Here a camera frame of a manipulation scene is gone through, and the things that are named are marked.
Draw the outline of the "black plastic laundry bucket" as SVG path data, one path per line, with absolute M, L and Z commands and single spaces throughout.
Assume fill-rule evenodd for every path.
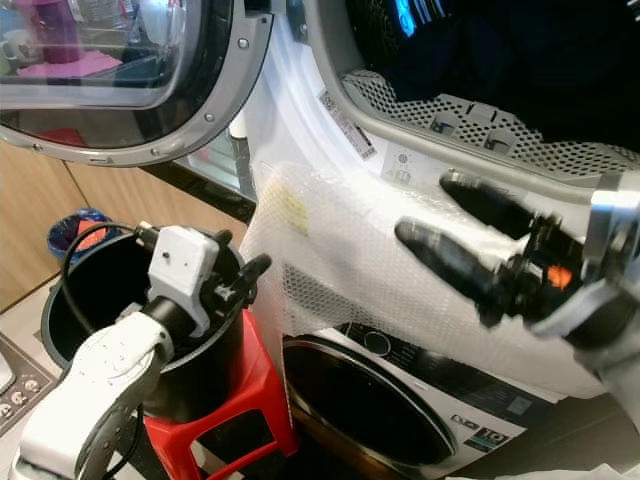
M 87 323 L 101 329 L 129 307 L 148 301 L 152 250 L 133 236 L 116 237 L 70 266 L 70 292 Z M 51 288 L 42 311 L 41 342 L 61 369 L 67 369 L 90 333 L 65 302 L 61 283 Z M 229 396 L 230 366 L 243 340 L 241 320 L 221 335 L 175 349 L 145 401 L 147 416 L 166 422 L 192 422 L 219 408 Z

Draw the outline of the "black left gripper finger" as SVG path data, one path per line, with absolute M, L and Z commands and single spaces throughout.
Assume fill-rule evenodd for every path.
M 238 271 L 232 283 L 233 297 L 237 301 L 253 301 L 257 294 L 257 282 L 262 274 L 273 265 L 273 260 L 266 253 L 252 257 Z

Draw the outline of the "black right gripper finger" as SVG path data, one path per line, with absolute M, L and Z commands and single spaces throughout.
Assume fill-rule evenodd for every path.
M 394 236 L 417 260 L 449 287 L 474 302 L 481 324 L 499 324 L 506 316 L 506 288 L 494 268 L 443 230 L 411 218 L 394 225 Z
M 502 189 L 477 175 L 448 172 L 439 179 L 439 186 L 468 215 L 497 229 L 504 236 L 517 241 L 532 230 L 534 214 Z

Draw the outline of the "grey patterned floor mat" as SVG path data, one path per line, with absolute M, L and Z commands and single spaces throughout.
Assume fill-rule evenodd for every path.
M 0 433 L 4 436 L 18 428 L 27 413 L 54 387 L 58 375 L 4 335 L 0 346 L 5 365 L 12 372 L 12 379 L 1 390 L 0 397 Z

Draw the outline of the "red plastic stool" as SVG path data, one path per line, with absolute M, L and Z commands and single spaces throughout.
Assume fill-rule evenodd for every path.
M 241 347 L 233 360 L 216 372 L 227 375 L 227 398 L 215 410 L 180 422 L 146 413 L 143 425 L 161 466 L 169 480 L 227 480 L 271 454 L 288 457 L 300 447 L 291 420 L 291 408 L 285 394 L 282 375 L 262 342 L 252 312 L 239 312 Z M 251 451 L 224 458 L 224 465 L 210 472 L 202 470 L 192 451 L 198 440 L 219 433 L 230 422 L 261 419 L 262 433 L 269 438 Z

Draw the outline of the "orange rubbish piece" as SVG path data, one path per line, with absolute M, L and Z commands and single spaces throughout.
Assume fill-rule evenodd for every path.
M 109 227 L 101 227 L 101 221 L 82 218 L 76 223 L 76 237 L 73 237 L 74 251 L 82 252 L 91 250 L 95 244 L 104 241 L 109 236 L 111 230 Z

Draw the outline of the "grey perforated lint filter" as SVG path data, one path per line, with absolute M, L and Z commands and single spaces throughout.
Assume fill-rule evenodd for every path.
M 358 108 L 375 118 L 570 186 L 591 186 L 604 174 L 640 170 L 640 154 L 634 151 L 607 143 L 547 142 L 516 115 L 483 102 L 448 93 L 401 102 L 385 78 L 371 70 L 352 70 L 342 82 Z

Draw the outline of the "clear bubble wrap sheet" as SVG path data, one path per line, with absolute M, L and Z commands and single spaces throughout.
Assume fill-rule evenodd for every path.
M 422 221 L 494 268 L 515 239 L 468 218 L 443 198 L 367 175 L 307 164 L 256 166 L 257 209 L 242 252 L 271 257 L 256 311 L 280 333 L 360 323 L 439 355 L 562 396 L 593 398 L 603 385 L 563 340 L 544 340 L 516 319 L 485 328 L 474 303 L 426 269 L 394 236 L 402 218 Z

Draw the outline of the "white barcode sticker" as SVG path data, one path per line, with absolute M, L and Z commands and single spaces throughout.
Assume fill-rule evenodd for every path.
M 378 152 L 376 151 L 374 143 L 366 136 L 366 133 L 338 108 L 328 91 L 321 91 L 319 95 L 317 95 L 317 100 L 324 106 L 326 113 L 334 120 L 340 133 L 343 134 L 349 145 L 356 151 L 356 154 L 361 156 L 361 159 L 369 160 L 370 157 Z

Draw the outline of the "round silver dryer door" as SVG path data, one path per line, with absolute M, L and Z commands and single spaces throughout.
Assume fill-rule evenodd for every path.
M 178 160 L 228 127 L 268 56 L 270 0 L 138 0 L 128 13 L 78 24 L 79 64 L 1 77 L 1 141 L 131 168 Z

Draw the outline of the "blue waste bin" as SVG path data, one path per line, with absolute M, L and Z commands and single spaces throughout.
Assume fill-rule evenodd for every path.
M 92 225 L 105 223 L 105 221 L 111 221 L 111 219 L 95 207 L 83 207 L 83 209 L 78 209 L 73 214 L 55 221 L 47 232 L 47 247 L 49 247 L 51 255 L 55 257 L 55 260 L 63 260 L 67 256 L 70 243 L 79 236 L 82 230 L 92 227 Z M 96 230 L 91 236 L 77 244 L 76 251 L 72 255 L 73 264 L 86 256 L 88 252 L 96 250 L 99 244 L 118 237 L 119 234 L 120 230 L 115 227 Z

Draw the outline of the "white dryer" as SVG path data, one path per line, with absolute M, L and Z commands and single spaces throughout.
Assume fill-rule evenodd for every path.
M 337 102 L 320 81 L 311 50 L 275 28 L 259 83 L 243 110 L 252 173 L 256 166 L 307 164 L 338 177 L 366 175 L 454 206 L 438 184 L 447 164 L 376 136 L 371 141 L 378 152 L 361 159 L 317 100 L 323 90 Z

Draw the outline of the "white washing machine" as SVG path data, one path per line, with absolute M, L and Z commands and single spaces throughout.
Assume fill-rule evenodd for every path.
M 302 335 L 319 335 L 335 340 L 342 346 L 355 349 L 358 355 L 370 358 L 376 366 L 383 367 L 408 384 L 413 392 L 420 394 L 452 430 L 458 452 L 451 460 L 425 468 L 396 468 L 330 428 L 319 416 L 308 412 L 305 403 L 289 384 L 302 411 L 310 413 L 325 428 L 355 444 L 362 453 L 369 454 L 381 465 L 413 480 L 438 480 L 498 451 L 543 420 L 561 399 L 556 394 L 541 392 L 461 364 L 374 326 L 357 323 L 340 324 L 301 335 L 285 335 L 282 358 L 285 339 Z

